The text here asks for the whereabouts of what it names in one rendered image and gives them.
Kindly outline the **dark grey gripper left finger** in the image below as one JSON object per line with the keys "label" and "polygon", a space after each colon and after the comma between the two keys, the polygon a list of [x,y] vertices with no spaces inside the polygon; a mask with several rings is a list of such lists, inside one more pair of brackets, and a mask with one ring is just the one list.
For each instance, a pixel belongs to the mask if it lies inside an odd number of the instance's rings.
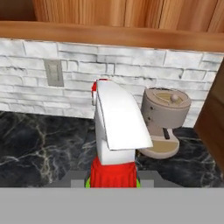
{"label": "dark grey gripper left finger", "polygon": [[69,171],[61,180],[49,184],[51,188],[84,188],[90,176],[89,171]]}

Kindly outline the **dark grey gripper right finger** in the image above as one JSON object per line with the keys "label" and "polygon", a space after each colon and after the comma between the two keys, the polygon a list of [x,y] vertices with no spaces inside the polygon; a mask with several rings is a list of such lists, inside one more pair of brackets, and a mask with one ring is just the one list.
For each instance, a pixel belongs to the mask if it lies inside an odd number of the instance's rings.
{"label": "dark grey gripper right finger", "polygon": [[139,171],[137,176],[140,179],[141,187],[156,187],[156,188],[176,188],[179,185],[172,183],[171,181],[163,179],[157,171]]}

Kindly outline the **wooden tall cabinet side panel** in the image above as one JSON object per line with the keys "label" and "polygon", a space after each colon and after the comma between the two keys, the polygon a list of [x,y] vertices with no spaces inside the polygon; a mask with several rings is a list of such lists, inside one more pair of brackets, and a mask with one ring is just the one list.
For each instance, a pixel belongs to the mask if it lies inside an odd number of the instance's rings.
{"label": "wooden tall cabinet side panel", "polygon": [[220,64],[194,130],[224,174],[224,60]]}

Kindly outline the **beige coffee machine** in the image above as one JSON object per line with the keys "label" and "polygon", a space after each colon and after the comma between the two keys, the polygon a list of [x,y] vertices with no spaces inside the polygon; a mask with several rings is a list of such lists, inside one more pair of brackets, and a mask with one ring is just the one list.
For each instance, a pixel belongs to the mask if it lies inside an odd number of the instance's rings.
{"label": "beige coffee machine", "polygon": [[190,97],[180,90],[146,88],[141,112],[153,146],[140,152],[155,159],[173,157],[179,151],[179,140],[172,131],[184,124],[191,103]]}

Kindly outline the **grey wall switch plate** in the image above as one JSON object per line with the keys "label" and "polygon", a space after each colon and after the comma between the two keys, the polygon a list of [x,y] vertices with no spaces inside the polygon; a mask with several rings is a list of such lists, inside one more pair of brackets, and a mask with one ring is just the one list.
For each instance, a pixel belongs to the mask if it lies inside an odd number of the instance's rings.
{"label": "grey wall switch plate", "polygon": [[52,87],[63,87],[64,79],[61,61],[59,59],[45,59],[44,65],[47,84]]}

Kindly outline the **wooden wall cabinet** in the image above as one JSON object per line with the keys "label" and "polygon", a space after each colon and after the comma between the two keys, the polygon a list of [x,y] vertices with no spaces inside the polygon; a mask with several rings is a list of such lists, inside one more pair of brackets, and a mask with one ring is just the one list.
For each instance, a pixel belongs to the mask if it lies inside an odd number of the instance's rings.
{"label": "wooden wall cabinet", "polygon": [[224,53],[224,0],[0,0],[0,38]]}

